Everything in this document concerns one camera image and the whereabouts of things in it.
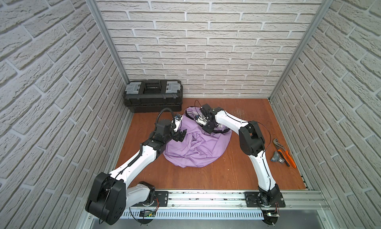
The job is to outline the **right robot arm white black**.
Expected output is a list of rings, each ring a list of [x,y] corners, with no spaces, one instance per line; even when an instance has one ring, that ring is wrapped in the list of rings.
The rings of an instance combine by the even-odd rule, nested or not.
[[[256,121],[244,121],[224,109],[212,108],[208,104],[200,107],[202,116],[196,120],[202,129],[212,133],[218,125],[223,125],[239,136],[240,148],[249,156],[255,169],[259,195],[257,201],[264,207],[285,207],[284,198],[273,178],[266,158],[265,138]]]

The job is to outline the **purple trousers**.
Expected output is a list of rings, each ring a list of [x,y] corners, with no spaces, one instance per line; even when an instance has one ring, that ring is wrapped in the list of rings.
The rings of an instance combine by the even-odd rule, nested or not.
[[[180,130],[187,131],[184,140],[171,140],[166,146],[164,157],[182,168],[202,168],[213,163],[225,153],[232,135],[232,130],[225,134],[208,134],[185,114]]]

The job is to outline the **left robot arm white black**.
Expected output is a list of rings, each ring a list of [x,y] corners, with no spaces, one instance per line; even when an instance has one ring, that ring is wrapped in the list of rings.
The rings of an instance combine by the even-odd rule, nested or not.
[[[85,211],[113,225],[126,208],[138,203],[152,203],[154,186],[144,181],[134,187],[130,187],[130,184],[166,150],[171,140],[183,141],[186,130],[180,129],[181,121],[182,116],[176,114],[172,120],[160,120],[155,123],[154,131],[140,144],[140,149],[129,160],[109,173],[99,173],[91,187]]]

